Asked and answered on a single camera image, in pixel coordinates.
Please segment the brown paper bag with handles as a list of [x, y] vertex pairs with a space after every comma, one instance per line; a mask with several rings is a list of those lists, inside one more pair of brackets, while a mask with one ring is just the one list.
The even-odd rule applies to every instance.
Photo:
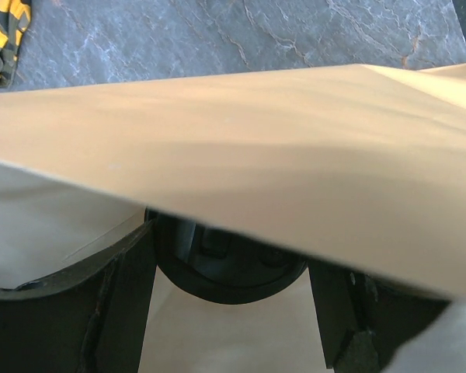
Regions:
[[136, 372], [334, 372], [310, 260], [449, 301], [383, 372], [466, 372], [466, 63], [0, 93], [0, 289], [107, 249], [148, 208], [307, 268], [224, 305], [176, 287], [155, 256]]

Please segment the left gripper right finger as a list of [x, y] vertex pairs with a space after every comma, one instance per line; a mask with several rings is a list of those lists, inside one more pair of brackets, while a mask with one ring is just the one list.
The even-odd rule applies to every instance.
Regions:
[[321, 260], [308, 261], [308, 270], [325, 365], [334, 372], [383, 372], [450, 304]]

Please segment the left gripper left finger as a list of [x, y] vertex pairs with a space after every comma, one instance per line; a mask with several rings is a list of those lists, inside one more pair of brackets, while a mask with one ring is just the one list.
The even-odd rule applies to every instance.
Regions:
[[0, 372], [136, 372], [155, 270], [146, 222], [63, 270], [0, 289]]

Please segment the black plastic cup lid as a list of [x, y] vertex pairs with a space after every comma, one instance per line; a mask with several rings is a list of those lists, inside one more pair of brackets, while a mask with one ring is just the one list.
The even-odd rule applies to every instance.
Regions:
[[274, 296], [306, 270], [303, 256], [264, 242], [145, 210], [159, 269], [178, 288], [208, 302], [243, 305]]

